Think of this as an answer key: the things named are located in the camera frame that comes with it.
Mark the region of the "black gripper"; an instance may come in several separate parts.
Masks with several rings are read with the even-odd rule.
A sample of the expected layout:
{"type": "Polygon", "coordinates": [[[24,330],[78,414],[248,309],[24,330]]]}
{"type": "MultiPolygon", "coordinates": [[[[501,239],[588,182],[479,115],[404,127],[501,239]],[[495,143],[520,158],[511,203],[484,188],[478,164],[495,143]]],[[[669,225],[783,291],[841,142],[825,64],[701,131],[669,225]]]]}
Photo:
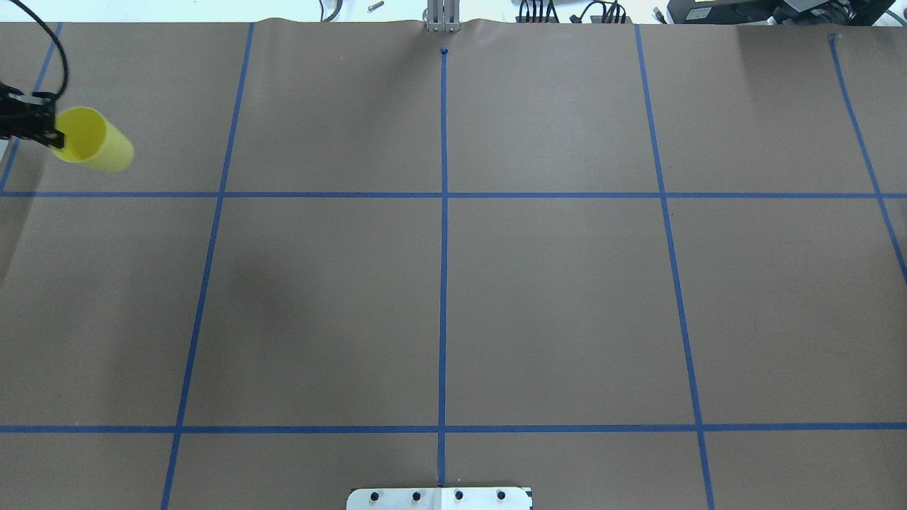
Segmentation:
{"type": "Polygon", "coordinates": [[[57,93],[36,91],[29,95],[1,83],[1,139],[16,137],[64,149],[65,134],[55,126],[56,103],[57,93]]]}

